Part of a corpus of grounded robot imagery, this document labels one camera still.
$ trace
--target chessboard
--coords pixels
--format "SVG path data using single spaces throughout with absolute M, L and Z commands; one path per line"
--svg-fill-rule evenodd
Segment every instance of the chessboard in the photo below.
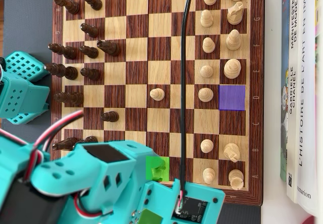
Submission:
M 75 15 L 53 2 L 53 43 L 79 48 L 96 47 L 98 40 L 115 42 L 120 47 L 117 57 L 98 50 L 91 59 L 77 52 L 74 60 L 53 53 L 52 62 L 75 67 L 75 80 L 52 76 L 52 123 L 76 110 L 84 110 L 84 117 L 66 126 L 53 140 L 69 137 L 78 140 L 96 136 L 99 142 L 134 140 L 152 148 L 159 156 L 169 158 L 170 185 L 179 178 L 180 142 L 180 60 L 181 24 L 186 0 L 101 0 L 98 11 L 84 0 Z M 228 8 L 232 0 L 216 0 L 207 5 L 204 0 L 192 0 L 186 38 L 186 180 L 219 188 L 226 193 L 225 202 L 262 205 L 263 190 L 263 77 L 264 77 L 264 0 L 241 0 L 242 21 L 228 22 Z M 213 17 L 210 27 L 200 22 L 203 10 Z M 80 25 L 87 23 L 98 28 L 96 38 L 89 37 Z M 238 30 L 241 46 L 229 50 L 226 39 Z M 202 49 L 209 37 L 215 43 L 212 53 Z M 241 71 L 229 79 L 224 66 L 237 59 Z M 210 66 L 213 74 L 201 76 L 203 66 Z M 83 77 L 82 68 L 97 69 L 96 81 Z M 154 100 L 150 91 L 160 88 L 162 100 Z M 209 88 L 213 98 L 199 99 L 201 88 Z M 80 92 L 80 105 L 53 100 L 56 92 Z M 104 122 L 100 115 L 116 111 L 116 122 Z M 201 150 L 203 140 L 213 144 L 211 151 Z M 234 143 L 239 148 L 238 161 L 231 161 L 224 147 Z M 52 159 L 66 155 L 66 151 L 51 149 Z M 211 183 L 203 178 L 203 171 L 213 169 Z M 243 174 L 243 187 L 234 190 L 229 173 Z

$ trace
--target dark brown rook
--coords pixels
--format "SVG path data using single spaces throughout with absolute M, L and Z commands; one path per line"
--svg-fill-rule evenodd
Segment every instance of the dark brown rook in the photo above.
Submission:
M 79 92 L 58 92 L 54 94 L 54 100 L 61 103 L 82 104 L 84 101 L 84 96 L 82 93 Z
M 92 9 L 98 11 L 102 8 L 101 0 L 85 0 L 89 5 L 91 5 Z
M 79 4 L 73 0 L 54 0 L 56 5 L 65 6 L 66 10 L 75 15 L 79 12 Z
M 97 41 L 96 46 L 111 56 L 117 56 L 120 52 L 119 45 L 111 41 Z
M 84 31 L 86 34 L 88 34 L 90 37 L 97 37 L 99 34 L 99 30 L 95 26 L 91 26 L 86 23 L 82 23 L 80 26 L 81 30 Z
M 105 122 L 116 122 L 118 119 L 119 114 L 115 111 L 106 112 L 101 115 L 101 120 Z
M 81 46 L 80 47 L 81 53 L 87 55 L 89 58 L 95 59 L 99 55 L 99 50 L 95 47 L 89 46 Z

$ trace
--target dark brown pawn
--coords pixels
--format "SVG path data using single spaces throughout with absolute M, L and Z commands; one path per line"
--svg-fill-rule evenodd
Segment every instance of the dark brown pawn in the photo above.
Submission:
M 95 47 L 89 46 L 81 46 L 80 47 L 81 53 L 87 55 L 89 58 L 95 59 L 99 55 L 99 50 Z
M 105 122 L 116 122 L 118 119 L 119 114 L 115 111 L 106 112 L 101 115 L 101 120 Z
M 117 56 L 120 52 L 119 45 L 111 41 L 97 41 L 96 46 L 111 56 Z
M 82 23 L 80 26 L 81 30 L 84 31 L 86 34 L 88 34 L 90 37 L 97 37 L 99 34 L 99 30 L 98 28 L 96 28 L 95 26 L 91 26 L 89 24 L 86 23 Z
M 53 150 L 68 150 L 72 151 L 74 144 L 77 142 L 77 139 L 75 137 L 69 137 L 63 141 L 60 141 L 58 143 L 54 143 L 52 145 Z
M 54 100 L 61 103 L 71 103 L 71 104 L 82 104 L 84 101 L 84 96 L 82 93 L 66 93 L 58 92 L 54 94 Z
M 101 0 L 85 0 L 89 5 L 91 5 L 92 9 L 98 11 L 102 8 Z
M 79 12 L 79 4 L 73 0 L 54 0 L 56 5 L 65 6 L 66 10 L 75 15 Z

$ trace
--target dark brown chess piece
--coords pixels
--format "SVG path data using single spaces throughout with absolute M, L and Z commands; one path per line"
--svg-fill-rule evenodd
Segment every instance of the dark brown chess piece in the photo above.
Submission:
M 74 67 L 65 67 L 63 64 L 46 64 L 45 70 L 49 71 L 50 74 L 56 75 L 61 78 L 64 77 L 69 80 L 74 80 L 78 76 L 77 69 Z
M 105 122 L 116 122 L 118 119 L 119 114 L 115 111 L 106 112 L 101 115 L 101 120 Z
M 79 92 L 58 92 L 54 94 L 54 100 L 61 103 L 82 104 L 84 101 L 84 96 Z
M 65 6 L 66 10 L 75 15 L 79 12 L 79 4 L 73 0 L 54 0 L 56 5 Z
M 98 11 L 102 8 L 101 0 L 85 0 L 89 5 L 91 5 L 92 9 Z
M 97 41 L 96 46 L 111 56 L 117 56 L 120 52 L 119 45 L 111 41 Z

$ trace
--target teal plastic part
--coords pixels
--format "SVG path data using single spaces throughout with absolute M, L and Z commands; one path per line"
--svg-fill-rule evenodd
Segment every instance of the teal plastic part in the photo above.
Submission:
M 5 60 L 6 72 L 16 74 L 31 82 L 38 81 L 49 74 L 42 62 L 23 51 L 14 51 Z

